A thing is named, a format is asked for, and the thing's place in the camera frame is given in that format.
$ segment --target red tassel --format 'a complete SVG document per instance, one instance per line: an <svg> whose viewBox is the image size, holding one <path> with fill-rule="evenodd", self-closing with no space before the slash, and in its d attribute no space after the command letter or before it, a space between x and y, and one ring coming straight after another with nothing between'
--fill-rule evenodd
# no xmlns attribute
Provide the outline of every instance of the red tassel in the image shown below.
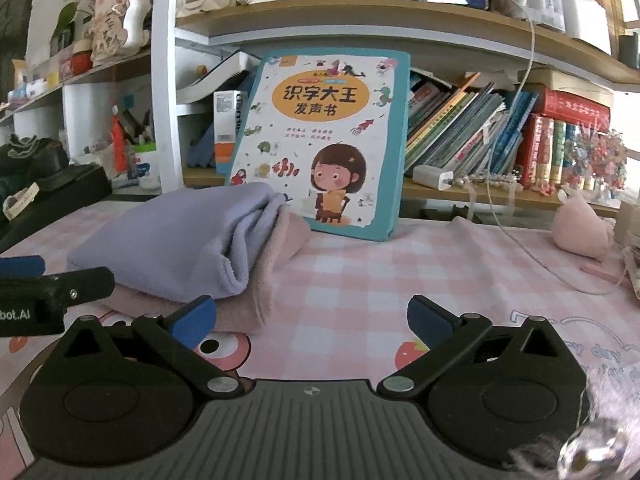
<svg viewBox="0 0 640 480"><path fill-rule="evenodd" d="M118 173L123 173L129 169L129 165L124 144L124 131L116 116L112 119L111 137L113 137L114 167Z"/></svg>

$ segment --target pen cup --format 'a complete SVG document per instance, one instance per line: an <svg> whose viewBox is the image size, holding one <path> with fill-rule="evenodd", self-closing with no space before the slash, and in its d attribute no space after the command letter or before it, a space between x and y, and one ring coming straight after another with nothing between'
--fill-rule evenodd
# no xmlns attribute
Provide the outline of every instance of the pen cup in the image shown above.
<svg viewBox="0 0 640 480"><path fill-rule="evenodd" d="M139 144L134 146L136 152L136 169L138 171L138 185L142 189L160 188L160 169L158 167L158 150L156 144Z"/></svg>

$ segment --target folded towel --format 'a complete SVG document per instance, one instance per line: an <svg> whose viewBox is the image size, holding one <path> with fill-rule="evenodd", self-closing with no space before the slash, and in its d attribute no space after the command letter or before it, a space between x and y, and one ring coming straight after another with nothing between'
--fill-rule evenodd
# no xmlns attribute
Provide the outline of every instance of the folded towel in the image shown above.
<svg viewBox="0 0 640 480"><path fill-rule="evenodd" d="M252 334L265 325L274 307L273 271L288 262L310 234L311 229L302 218L290 212L288 206L280 207L276 225L251 271L246 290L238 296L216 300L215 331ZM116 285L113 294L99 303L132 317L151 312L168 316L183 306L121 285Z"/></svg>
<svg viewBox="0 0 640 480"><path fill-rule="evenodd" d="M67 267L106 266L119 285L182 303L236 296L284 201L260 182L179 189L105 224L69 253Z"/></svg>

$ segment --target thick red book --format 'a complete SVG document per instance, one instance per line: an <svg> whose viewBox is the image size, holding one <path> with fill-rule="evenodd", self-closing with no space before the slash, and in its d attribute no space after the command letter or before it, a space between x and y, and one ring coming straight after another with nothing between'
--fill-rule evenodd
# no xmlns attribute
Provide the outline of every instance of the thick red book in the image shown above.
<svg viewBox="0 0 640 480"><path fill-rule="evenodd" d="M516 167L520 168L520 184L529 189L536 182L536 165L538 161L538 147L542 133L544 118L538 114L531 114L522 130L522 142L516 154Z"/></svg>
<svg viewBox="0 0 640 480"><path fill-rule="evenodd" d="M566 123L588 126L599 132L606 132L609 129L611 121L609 107L569 92L549 90L542 85L536 86L540 97L533 108L535 113Z"/></svg>

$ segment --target gray ribbed plate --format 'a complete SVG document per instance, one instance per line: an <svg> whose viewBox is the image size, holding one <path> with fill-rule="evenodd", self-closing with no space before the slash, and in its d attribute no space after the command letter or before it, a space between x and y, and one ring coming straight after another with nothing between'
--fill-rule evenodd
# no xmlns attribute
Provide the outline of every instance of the gray ribbed plate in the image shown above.
<svg viewBox="0 0 640 480"><path fill-rule="evenodd" d="M512 480L453 452L418 408L367 381L265 381L205 405L168 449L130 465L77 468L46 459L20 480Z"/></svg>

